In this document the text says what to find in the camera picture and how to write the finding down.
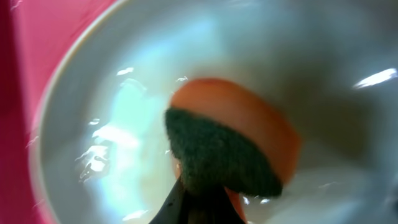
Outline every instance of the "sponge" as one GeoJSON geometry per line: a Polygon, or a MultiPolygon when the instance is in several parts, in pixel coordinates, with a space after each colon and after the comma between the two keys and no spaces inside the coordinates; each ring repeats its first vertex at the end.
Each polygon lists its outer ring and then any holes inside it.
{"type": "Polygon", "coordinates": [[[165,124],[191,194],[222,185],[278,196],[293,176],[300,138],[276,110],[233,82],[188,82],[172,97],[165,124]]]}

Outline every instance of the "red table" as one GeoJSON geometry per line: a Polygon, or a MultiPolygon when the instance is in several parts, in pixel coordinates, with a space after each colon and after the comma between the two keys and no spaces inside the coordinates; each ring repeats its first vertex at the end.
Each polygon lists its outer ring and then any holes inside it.
{"type": "Polygon", "coordinates": [[[49,222],[32,195],[26,145],[58,62],[113,1],[0,1],[0,224],[49,222]]]}

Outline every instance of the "green scouring pad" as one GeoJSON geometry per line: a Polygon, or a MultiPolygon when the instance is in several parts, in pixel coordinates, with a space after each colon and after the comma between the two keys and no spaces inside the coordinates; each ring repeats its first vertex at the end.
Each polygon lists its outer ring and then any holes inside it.
{"type": "Polygon", "coordinates": [[[257,146],[235,130],[187,110],[169,108],[165,124],[171,150],[182,166],[183,186],[203,195],[217,186],[272,197],[282,182],[257,146]]]}

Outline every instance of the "sponge handle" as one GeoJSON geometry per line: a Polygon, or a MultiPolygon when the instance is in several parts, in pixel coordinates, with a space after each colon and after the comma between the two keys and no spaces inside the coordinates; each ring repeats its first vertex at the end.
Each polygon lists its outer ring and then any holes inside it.
{"type": "Polygon", "coordinates": [[[244,224],[229,201],[224,187],[219,186],[206,195],[193,196],[180,180],[166,198],[158,214],[149,224],[244,224]]]}

